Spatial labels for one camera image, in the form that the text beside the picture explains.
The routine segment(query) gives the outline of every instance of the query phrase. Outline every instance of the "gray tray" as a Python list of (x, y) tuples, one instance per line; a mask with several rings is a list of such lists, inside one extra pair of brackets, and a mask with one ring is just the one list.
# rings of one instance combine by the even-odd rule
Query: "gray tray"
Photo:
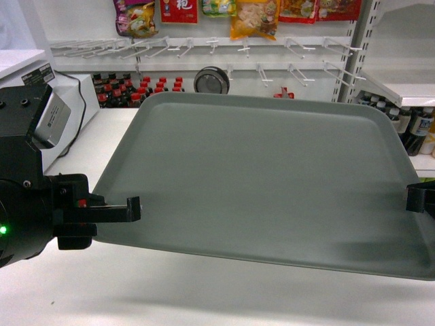
[(273, 264), (434, 279), (435, 221), (369, 107), (164, 93), (140, 108), (94, 193), (140, 196), (142, 220), (97, 240)]

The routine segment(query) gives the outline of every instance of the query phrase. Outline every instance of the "table surface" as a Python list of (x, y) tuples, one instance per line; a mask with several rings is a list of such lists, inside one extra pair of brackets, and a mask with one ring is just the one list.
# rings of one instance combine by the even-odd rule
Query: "table surface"
[[(46, 171), (93, 189), (136, 109), (101, 110)], [(433, 325), (435, 282), (93, 242), (0, 269), (0, 325)]]

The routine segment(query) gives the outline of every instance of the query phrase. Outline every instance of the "snack bag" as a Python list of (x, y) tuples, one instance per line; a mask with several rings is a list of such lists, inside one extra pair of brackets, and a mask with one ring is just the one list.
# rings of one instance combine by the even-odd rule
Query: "snack bag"
[(197, 0), (160, 0), (162, 22), (196, 24), (198, 22)]
[(231, 20), (231, 39), (251, 35), (275, 39), (280, 0), (237, 0), (237, 16)]
[(154, 24), (153, 0), (124, 0), (128, 18), (128, 34), (132, 37), (151, 37), (157, 34)]
[(281, 0), (280, 22), (314, 24), (317, 0)]
[(203, 13), (209, 17), (236, 16), (236, 0), (203, 0)]
[(357, 20), (362, 0), (319, 0), (317, 20)]
[(115, 20), (115, 26), (116, 26), (116, 32), (120, 36), (130, 36), (128, 34), (128, 18), (125, 13), (125, 3), (124, 0), (114, 0), (115, 10), (116, 10), (116, 20)]

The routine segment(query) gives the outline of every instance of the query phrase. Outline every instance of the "white shelving unit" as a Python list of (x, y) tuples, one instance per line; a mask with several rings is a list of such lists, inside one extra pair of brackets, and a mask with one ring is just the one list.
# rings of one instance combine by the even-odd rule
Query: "white shelving unit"
[[(352, 43), (363, 50), (349, 61), (347, 70), (365, 80), (343, 87), (341, 100), (352, 103), (361, 92), (368, 91), (399, 107), (435, 107), (434, 2), (363, 2), (364, 15)], [(435, 177), (431, 155), (418, 155), (411, 162), (420, 177)]]

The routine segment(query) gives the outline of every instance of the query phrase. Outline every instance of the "red bottle cap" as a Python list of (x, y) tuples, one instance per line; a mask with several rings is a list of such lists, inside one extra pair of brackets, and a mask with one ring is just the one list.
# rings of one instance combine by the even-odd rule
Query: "red bottle cap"
[(147, 90), (145, 89), (145, 87), (139, 87), (139, 88), (137, 89), (137, 92), (138, 92), (139, 94), (145, 94), (145, 93), (147, 92)]
[(140, 101), (141, 100), (141, 95), (139, 93), (132, 93), (131, 94), (131, 100), (132, 101)]

